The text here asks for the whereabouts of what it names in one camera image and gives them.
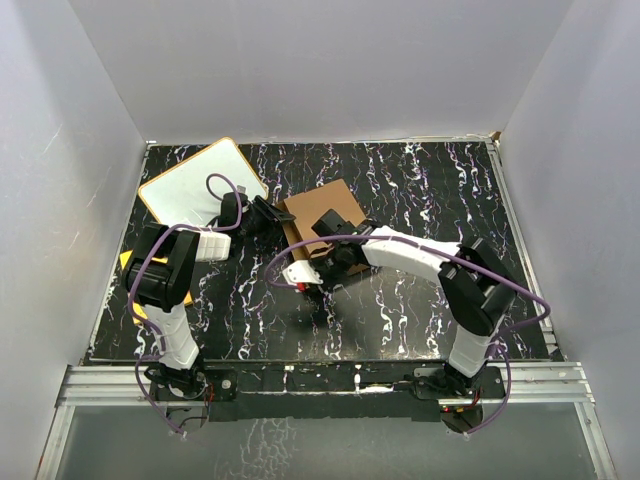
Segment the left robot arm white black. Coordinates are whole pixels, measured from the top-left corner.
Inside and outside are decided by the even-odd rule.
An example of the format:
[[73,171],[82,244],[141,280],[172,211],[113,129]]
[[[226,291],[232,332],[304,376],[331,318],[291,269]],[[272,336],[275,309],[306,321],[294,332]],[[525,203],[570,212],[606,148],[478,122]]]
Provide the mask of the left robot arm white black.
[[141,311],[134,317],[150,326],[159,346],[159,359],[145,371],[149,380],[186,399],[204,392],[207,376],[185,302],[195,265],[225,261],[233,239],[294,220],[260,196],[228,192],[221,197],[220,212],[203,227],[153,223],[143,229],[123,268],[122,283],[132,309]]

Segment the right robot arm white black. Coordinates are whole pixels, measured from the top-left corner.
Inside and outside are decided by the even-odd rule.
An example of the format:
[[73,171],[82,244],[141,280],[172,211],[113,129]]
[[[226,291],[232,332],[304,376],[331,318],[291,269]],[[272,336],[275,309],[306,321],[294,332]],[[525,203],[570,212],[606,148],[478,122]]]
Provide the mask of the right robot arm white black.
[[312,231],[329,240],[329,246],[314,251],[310,259],[325,287],[339,283],[356,266],[393,268],[441,287],[457,327],[449,357],[442,370],[429,378],[430,386],[460,397],[480,387],[489,343],[516,292],[449,258],[454,256],[511,280],[508,269],[484,240],[438,242],[402,234],[369,219],[354,225],[333,209],[313,224]]

